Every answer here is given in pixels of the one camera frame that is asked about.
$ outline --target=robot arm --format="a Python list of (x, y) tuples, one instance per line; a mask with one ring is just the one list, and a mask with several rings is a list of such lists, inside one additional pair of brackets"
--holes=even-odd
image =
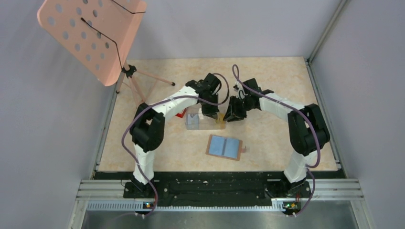
[[(129, 132), (132, 135), (132, 142), (134, 143), (139, 166), (149, 180), (154, 176), (153, 159), (155, 157), (155, 149), (158, 148), (163, 141), (165, 122), (169, 121), (185, 108), (198, 103), (196, 98), (181, 98), (176, 100), (172, 98), (181, 95), (190, 95), (202, 98), (211, 103), (218, 103), (218, 93), (215, 92), (215, 90), (220, 83), (221, 81), (211, 73), (209, 73), (204, 80), (199, 80), (198, 82), (194, 80), (189, 81), (178, 92), (164, 99), (171, 99), (170, 102), (149, 109), (131, 127)], [(142, 103), (138, 107), (135, 116), (148, 106), (149, 105), (146, 103)], [(216, 118), (218, 111), (217, 106), (202, 103), (203, 115)], [(137, 165), (135, 165), (133, 175), (135, 182), (139, 182), (143, 185), (147, 184), (148, 181), (140, 173)]]
[(315, 139), (310, 129), (306, 126), (304, 119), (296, 111), (281, 105), (280, 102), (300, 110), (307, 116), (315, 128), (320, 148), (322, 149), (325, 143), (329, 141), (330, 134), (320, 108), (316, 104), (305, 106), (288, 101), (271, 90), (262, 91), (261, 88), (257, 86), (257, 82), (254, 78), (245, 81), (244, 84), (261, 94), (276, 99), (277, 102), (260, 97), (245, 88), (238, 88), (236, 85), (234, 88), (238, 90), (238, 96), (230, 97), (230, 103), (224, 120), (228, 122), (243, 120), (247, 117), (246, 111), (259, 109), (273, 113), (280, 119), (288, 122), (290, 143), (294, 151), (289, 165), (284, 170), (285, 177), (281, 182), (285, 192), (294, 193), (294, 190), (302, 185), (306, 179), (306, 165), (313, 165), (315, 163), (317, 151)]

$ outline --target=clear plastic container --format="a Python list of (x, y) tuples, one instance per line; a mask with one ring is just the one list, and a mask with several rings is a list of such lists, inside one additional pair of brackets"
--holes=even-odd
[(213, 119), (203, 115), (201, 105), (197, 104), (187, 108), (186, 112), (186, 128), (187, 130), (222, 130), (226, 127), (224, 116), (226, 108), (218, 107), (218, 119)]

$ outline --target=perforated pink panel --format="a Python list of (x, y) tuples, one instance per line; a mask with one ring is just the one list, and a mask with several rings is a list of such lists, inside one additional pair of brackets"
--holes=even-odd
[[(144, 1), (115, 1), (131, 12), (146, 10)], [(117, 42), (124, 64), (143, 15), (131, 14), (111, 0), (45, 0), (38, 10), (38, 22), (102, 84), (110, 86), (121, 72), (116, 46), (80, 18)]]

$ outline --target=pink music stand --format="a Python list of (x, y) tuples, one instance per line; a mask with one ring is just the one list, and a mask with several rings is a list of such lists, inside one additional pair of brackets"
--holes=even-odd
[[(135, 71), (175, 85), (140, 69), (131, 69), (126, 61), (145, 9), (146, 2), (140, 0), (45, 0), (37, 17), (39, 24), (103, 85), (113, 85), (119, 73), (125, 72), (137, 103), (136, 94), (144, 102), (150, 92), (144, 96), (132, 77)], [(117, 93), (122, 81), (123, 77), (118, 82)]]

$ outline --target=white wall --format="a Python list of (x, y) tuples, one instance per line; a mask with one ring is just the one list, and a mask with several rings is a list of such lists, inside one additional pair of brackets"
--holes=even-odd
[(0, 1), (0, 228), (66, 228), (107, 100), (38, 24), (43, 0)]
[(129, 59), (306, 56), (339, 0), (147, 0)]
[(405, 1), (351, 1), (314, 62), (345, 171), (377, 228), (403, 228)]

